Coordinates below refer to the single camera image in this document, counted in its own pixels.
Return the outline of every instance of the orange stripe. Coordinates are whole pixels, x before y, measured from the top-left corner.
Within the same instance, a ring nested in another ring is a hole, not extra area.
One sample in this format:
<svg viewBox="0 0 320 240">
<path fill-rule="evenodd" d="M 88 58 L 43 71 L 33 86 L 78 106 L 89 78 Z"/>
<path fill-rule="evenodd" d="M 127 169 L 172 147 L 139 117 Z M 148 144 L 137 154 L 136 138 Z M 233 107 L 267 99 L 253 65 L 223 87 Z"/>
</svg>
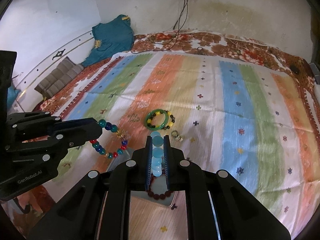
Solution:
<svg viewBox="0 0 320 240">
<path fill-rule="evenodd" d="M 130 134 L 128 146 L 132 149 L 140 149 L 145 146 L 147 136 L 150 130 L 144 127 L 143 121 L 145 116 L 152 110 L 159 108 L 164 99 L 167 97 L 170 87 L 173 85 L 175 76 L 182 66 L 183 55 L 169 55 L 162 57 L 160 62 L 153 69 L 148 80 L 137 94 L 125 115 L 119 121 L 119 128 L 127 131 Z M 161 80 L 160 83 L 153 84 L 154 79 Z M 144 100 L 149 103 L 148 107 L 138 108 L 139 103 Z M 129 116 L 136 115 L 135 119 L 140 119 L 139 122 L 129 122 Z M 120 147 L 119 139 L 112 137 L 112 139 L 104 146 L 106 151 L 116 151 Z M 104 172 L 110 160 L 105 156 L 99 156 L 96 164 L 92 169 L 99 172 Z"/>
<path fill-rule="evenodd" d="M 295 131 L 300 142 L 300 158 L 303 167 L 303 177 L 306 182 L 315 180 L 313 155 L 318 152 L 316 138 L 312 133 L 312 127 L 304 109 L 297 88 L 290 77 L 282 77 L 272 74 L 281 95 L 284 98 L 292 119 Z"/>
</svg>

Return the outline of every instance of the mattress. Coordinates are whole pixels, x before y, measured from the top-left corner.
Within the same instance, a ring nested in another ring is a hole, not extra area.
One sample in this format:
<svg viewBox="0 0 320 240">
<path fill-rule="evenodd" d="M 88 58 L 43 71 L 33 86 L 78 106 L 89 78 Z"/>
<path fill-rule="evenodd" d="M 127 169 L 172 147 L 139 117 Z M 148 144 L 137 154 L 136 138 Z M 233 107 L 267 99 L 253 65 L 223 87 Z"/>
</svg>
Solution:
<svg viewBox="0 0 320 240">
<path fill-rule="evenodd" d="M 297 236 L 320 202 L 320 108 L 308 64 L 242 37 L 183 33 L 170 48 L 174 36 L 137 35 L 131 52 L 86 68 L 41 109 L 63 120 L 104 118 L 125 131 L 132 150 L 143 148 L 150 134 L 145 116 L 169 110 L 172 129 L 184 137 L 170 137 L 172 147 L 204 170 L 228 170 Z M 110 131 L 98 141 L 107 152 L 119 147 Z M 18 197 L 22 207 L 31 204 L 29 214 L 3 206 L 26 236 L 88 171 L 104 172 L 110 162 L 89 142 L 72 148 L 58 177 Z M 187 239 L 184 192 L 174 207 L 132 197 L 130 239 Z"/>
</svg>

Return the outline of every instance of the blue bead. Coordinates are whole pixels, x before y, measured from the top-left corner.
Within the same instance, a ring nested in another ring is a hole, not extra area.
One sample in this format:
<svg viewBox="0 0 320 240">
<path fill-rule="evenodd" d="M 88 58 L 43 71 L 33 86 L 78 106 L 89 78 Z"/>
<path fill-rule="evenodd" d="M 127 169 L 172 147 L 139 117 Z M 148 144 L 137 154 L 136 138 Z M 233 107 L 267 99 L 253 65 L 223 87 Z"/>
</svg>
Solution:
<svg viewBox="0 0 320 240">
<path fill-rule="evenodd" d="M 150 134 L 150 136 L 153 138 L 153 137 L 156 137 L 156 136 L 161 136 L 161 134 L 159 132 L 152 132 Z"/>
<path fill-rule="evenodd" d="M 101 155 L 104 155 L 104 154 L 106 153 L 106 150 L 105 150 L 104 148 L 99 149 L 99 153 L 100 153 Z"/>
<path fill-rule="evenodd" d="M 161 145 L 163 145 L 163 138 L 161 136 L 155 136 L 152 139 L 152 144 L 156 147 L 160 147 Z"/>
<path fill-rule="evenodd" d="M 160 166 L 161 163 L 162 163 L 162 159 L 161 158 L 152 157 L 151 166 Z"/>
<path fill-rule="evenodd" d="M 112 126 L 112 123 L 111 123 L 111 122 L 107 122 L 105 129 L 106 129 L 107 131 L 110 131 L 110 130 L 111 130 L 111 126 Z"/>
<path fill-rule="evenodd" d="M 152 156 L 155 158 L 161 158 L 163 156 L 163 149 L 156 147 L 152 150 Z"/>
<path fill-rule="evenodd" d="M 155 177 L 159 177 L 161 176 L 162 174 L 162 171 L 160 170 L 152 170 L 152 174 L 155 176 Z"/>
<path fill-rule="evenodd" d="M 99 122 L 98 122 L 98 124 L 102 127 L 102 128 L 105 128 L 106 127 L 106 120 L 104 120 L 104 119 L 100 119 L 99 120 Z"/>
<path fill-rule="evenodd" d="M 162 166 L 161 165 L 158 165 L 158 166 L 151 166 L 151 168 L 155 171 L 158 171 L 158 170 L 162 170 Z"/>
<path fill-rule="evenodd" d="M 110 130 L 111 132 L 116 132 L 118 130 L 118 127 L 115 124 L 113 124 Z"/>
<path fill-rule="evenodd" d="M 100 146 L 99 142 L 96 142 L 96 143 L 92 144 L 92 147 L 95 148 L 95 149 L 99 148 L 99 146 Z"/>
</svg>

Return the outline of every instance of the striped blanket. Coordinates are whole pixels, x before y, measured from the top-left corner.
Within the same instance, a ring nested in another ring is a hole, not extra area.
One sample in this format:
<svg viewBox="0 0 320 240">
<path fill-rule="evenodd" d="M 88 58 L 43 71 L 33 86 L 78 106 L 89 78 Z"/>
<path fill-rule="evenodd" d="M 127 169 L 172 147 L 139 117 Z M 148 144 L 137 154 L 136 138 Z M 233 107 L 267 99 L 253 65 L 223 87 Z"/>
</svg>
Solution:
<svg viewBox="0 0 320 240">
<path fill-rule="evenodd" d="M 229 171 L 292 237 L 318 206 L 320 125 L 311 94 L 287 73 L 219 56 L 119 53 L 86 82 L 55 115 L 104 118 L 126 131 L 130 148 L 139 149 L 150 134 L 145 116 L 170 110 L 172 128 L 185 138 L 171 140 L 172 147 L 204 170 Z M 106 130 L 99 142 L 108 152 L 119 147 Z M 58 201 L 89 170 L 104 172 L 109 164 L 86 143 L 69 150 L 58 177 L 44 187 Z M 174 206 L 132 198 L 130 239 L 187 239 L 183 192 Z"/>
</svg>

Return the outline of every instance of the colorful bead bracelet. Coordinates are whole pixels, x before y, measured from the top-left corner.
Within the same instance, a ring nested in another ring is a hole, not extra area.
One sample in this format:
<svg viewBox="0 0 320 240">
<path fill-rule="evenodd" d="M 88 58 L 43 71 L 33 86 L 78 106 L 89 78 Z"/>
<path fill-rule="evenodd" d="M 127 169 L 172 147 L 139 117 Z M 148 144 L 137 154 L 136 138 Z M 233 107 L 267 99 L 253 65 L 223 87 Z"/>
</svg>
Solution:
<svg viewBox="0 0 320 240">
<path fill-rule="evenodd" d="M 161 125 L 152 125 L 152 119 L 157 116 L 157 115 L 161 115 L 164 114 L 165 115 L 165 119 L 164 122 Z M 175 122 L 175 117 L 172 115 L 171 112 L 167 111 L 167 110 L 162 110 L 162 109 L 156 109 L 151 111 L 144 122 L 145 127 L 147 127 L 149 130 L 151 131 L 157 131 L 160 129 L 166 130 L 166 129 L 170 129 L 170 127 L 173 126 Z"/>
<path fill-rule="evenodd" d="M 98 124 L 107 131 L 115 133 L 117 137 L 121 139 L 121 147 L 114 153 L 106 153 L 105 148 L 103 148 L 97 140 L 91 140 L 90 143 L 92 143 L 92 147 L 101 155 L 106 155 L 109 159 L 118 157 L 119 154 L 122 154 L 123 151 L 127 149 L 128 140 L 124 138 L 123 132 L 115 124 L 107 122 L 104 119 L 99 120 Z"/>
</svg>

